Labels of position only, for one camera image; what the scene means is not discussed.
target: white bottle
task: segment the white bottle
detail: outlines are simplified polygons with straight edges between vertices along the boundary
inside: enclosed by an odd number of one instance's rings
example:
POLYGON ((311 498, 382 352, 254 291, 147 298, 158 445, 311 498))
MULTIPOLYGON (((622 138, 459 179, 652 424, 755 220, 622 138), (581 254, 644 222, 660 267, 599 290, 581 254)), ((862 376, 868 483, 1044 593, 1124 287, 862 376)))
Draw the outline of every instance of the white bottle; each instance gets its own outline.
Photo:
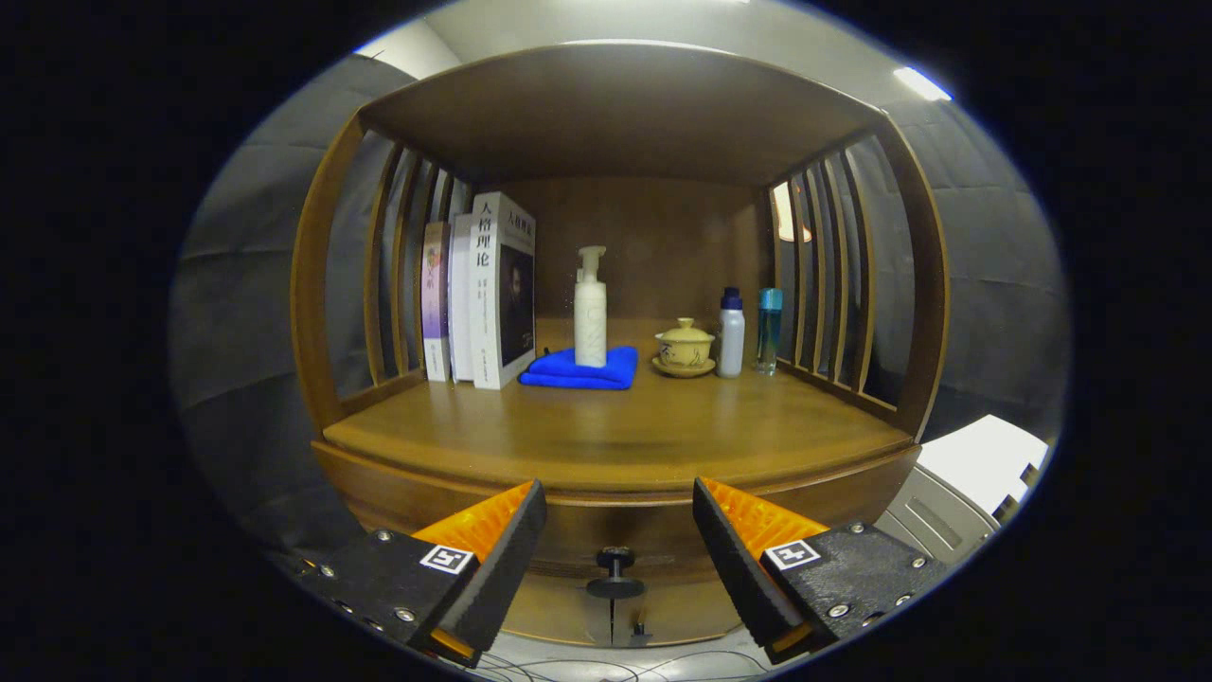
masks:
POLYGON ((715 374, 733 379, 741 377, 745 355, 745 315, 741 311, 741 290, 724 287, 720 299, 720 362, 715 374))
POLYGON ((606 367, 606 285, 598 281, 598 258, 606 246, 583 246, 572 303, 573 360, 583 367, 606 367))

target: folded blue cloth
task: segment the folded blue cloth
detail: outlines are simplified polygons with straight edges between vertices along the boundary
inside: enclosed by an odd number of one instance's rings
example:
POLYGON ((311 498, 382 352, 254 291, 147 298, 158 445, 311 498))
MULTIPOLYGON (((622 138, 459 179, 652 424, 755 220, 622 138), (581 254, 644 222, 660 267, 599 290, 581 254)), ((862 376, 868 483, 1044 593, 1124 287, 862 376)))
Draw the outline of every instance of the folded blue cloth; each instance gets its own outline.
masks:
POLYGON ((640 353, 635 346, 606 351, 606 367, 581 367, 574 359, 573 349, 538 359, 518 382, 526 386, 553 389, 625 391, 631 388, 635 368, 640 365, 640 353))

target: wooden shelf surface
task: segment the wooden shelf surface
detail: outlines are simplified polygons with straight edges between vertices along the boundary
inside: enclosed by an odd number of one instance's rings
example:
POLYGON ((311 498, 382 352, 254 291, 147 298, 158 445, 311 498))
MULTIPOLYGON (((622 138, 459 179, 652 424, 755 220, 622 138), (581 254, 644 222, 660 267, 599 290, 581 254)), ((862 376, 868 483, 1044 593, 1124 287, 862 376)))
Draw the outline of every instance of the wooden shelf surface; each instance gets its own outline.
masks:
POLYGON ((419 80, 361 109, 464 180, 644 176, 766 185, 884 114, 745 57, 554 45, 419 80))
MULTIPOLYGON (((324 437, 442 478, 513 486, 537 477, 553 495, 688 497, 696 476, 793 486, 911 447, 907 434, 783 373, 667 378, 651 366, 651 333, 670 322, 611 325, 612 346, 640 350, 628 391, 425 383, 333 424, 324 437)), ((539 349, 568 348, 571 320, 537 326, 539 349)))

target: ceiling light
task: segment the ceiling light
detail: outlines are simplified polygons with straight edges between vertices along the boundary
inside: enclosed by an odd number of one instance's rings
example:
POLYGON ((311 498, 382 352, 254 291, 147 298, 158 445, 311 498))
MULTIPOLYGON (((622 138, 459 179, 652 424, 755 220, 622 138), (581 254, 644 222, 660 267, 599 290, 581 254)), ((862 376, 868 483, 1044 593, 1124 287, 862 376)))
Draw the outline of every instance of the ceiling light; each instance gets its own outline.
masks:
POLYGON ((901 67, 899 69, 892 71, 892 74, 899 78, 901 82, 904 82, 911 87, 914 92, 921 94, 930 102, 934 102, 936 99, 945 99, 948 102, 951 101, 950 94, 943 92, 943 90, 931 82, 928 78, 909 67, 901 67))

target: saucer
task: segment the saucer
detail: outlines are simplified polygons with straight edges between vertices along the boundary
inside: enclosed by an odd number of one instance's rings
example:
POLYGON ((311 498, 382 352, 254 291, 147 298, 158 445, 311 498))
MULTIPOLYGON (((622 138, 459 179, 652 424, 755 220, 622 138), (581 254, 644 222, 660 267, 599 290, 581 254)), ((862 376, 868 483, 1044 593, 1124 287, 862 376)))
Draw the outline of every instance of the saucer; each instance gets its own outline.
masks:
POLYGON ((704 376, 713 369, 715 369, 715 361, 708 359, 708 361, 698 367, 669 367, 661 362, 661 356, 652 359, 652 366, 661 372, 668 374, 669 377, 678 377, 681 379, 688 379, 691 377, 704 376))

